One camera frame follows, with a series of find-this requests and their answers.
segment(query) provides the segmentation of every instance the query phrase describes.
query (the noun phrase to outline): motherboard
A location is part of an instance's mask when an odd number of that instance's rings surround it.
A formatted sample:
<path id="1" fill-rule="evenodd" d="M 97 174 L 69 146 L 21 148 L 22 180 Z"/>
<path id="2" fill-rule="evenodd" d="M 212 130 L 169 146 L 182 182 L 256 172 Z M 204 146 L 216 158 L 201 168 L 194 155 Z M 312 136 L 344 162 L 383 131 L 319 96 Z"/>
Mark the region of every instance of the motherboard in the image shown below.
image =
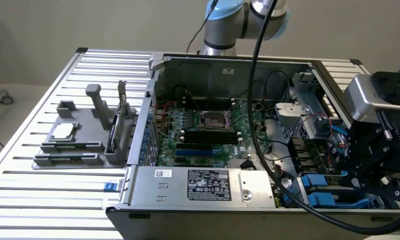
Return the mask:
<path id="1" fill-rule="evenodd" d="M 200 100 L 192 107 L 166 103 L 156 111 L 160 127 L 157 165 L 223 168 L 231 167 L 231 160 L 241 162 L 255 156 L 247 107 L 245 101 L 228 102 L 219 107 L 209 107 Z M 267 139 L 260 114 L 256 120 L 257 135 Z"/>

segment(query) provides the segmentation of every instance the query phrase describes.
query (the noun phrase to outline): warning label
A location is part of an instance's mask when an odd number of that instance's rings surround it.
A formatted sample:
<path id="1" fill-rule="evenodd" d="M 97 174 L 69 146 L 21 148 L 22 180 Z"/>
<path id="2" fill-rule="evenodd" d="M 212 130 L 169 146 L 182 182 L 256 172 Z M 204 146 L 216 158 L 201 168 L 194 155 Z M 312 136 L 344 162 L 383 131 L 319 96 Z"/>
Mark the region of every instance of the warning label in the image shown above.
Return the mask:
<path id="1" fill-rule="evenodd" d="M 188 170 L 186 197 L 193 201 L 231 201 L 228 171 Z"/>

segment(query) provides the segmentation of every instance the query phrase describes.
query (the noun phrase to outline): metal frame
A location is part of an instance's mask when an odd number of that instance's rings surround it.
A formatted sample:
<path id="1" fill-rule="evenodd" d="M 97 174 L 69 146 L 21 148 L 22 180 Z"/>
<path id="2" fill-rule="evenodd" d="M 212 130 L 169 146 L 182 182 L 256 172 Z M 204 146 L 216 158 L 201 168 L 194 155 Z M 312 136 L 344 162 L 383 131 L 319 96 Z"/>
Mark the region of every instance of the metal frame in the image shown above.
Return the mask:
<path id="1" fill-rule="evenodd" d="M 52 129 L 58 101 L 72 100 L 80 108 L 93 107 L 85 97 L 88 84 L 101 84 L 101 96 L 110 106 L 117 102 L 118 80 L 128 81 L 128 95 L 144 96 L 152 78 L 150 55 L 150 52 L 89 49 L 72 56 L 0 153 L 0 239 L 121 239 L 102 210 L 117 203 L 120 194 L 104 193 L 102 189 L 104 183 L 125 177 L 126 169 L 32 170 L 32 156 Z M 272 59 L 321 61 L 341 90 L 356 74 L 367 73 L 349 60 Z M 132 107 L 141 107 L 137 97 L 128 101 Z"/>

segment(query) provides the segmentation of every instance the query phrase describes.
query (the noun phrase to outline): blue latch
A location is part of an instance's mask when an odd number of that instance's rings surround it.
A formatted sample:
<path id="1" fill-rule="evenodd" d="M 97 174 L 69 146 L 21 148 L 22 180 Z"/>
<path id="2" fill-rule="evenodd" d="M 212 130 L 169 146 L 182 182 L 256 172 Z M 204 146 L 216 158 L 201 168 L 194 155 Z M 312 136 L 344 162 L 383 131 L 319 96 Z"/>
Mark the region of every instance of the blue latch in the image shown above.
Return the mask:
<path id="1" fill-rule="evenodd" d="M 369 199 L 361 199 L 355 203 L 336 203 L 333 196 L 328 192 L 313 192 L 308 195 L 309 205 L 315 208 L 331 209 L 364 209 L 368 206 Z"/>
<path id="2" fill-rule="evenodd" d="M 117 183 L 106 182 L 104 186 L 105 193 L 116 193 L 117 192 Z"/>
<path id="3" fill-rule="evenodd" d="M 328 182 L 325 176 L 321 174 L 305 174 L 301 178 L 301 184 L 305 188 L 311 186 L 327 186 Z"/>

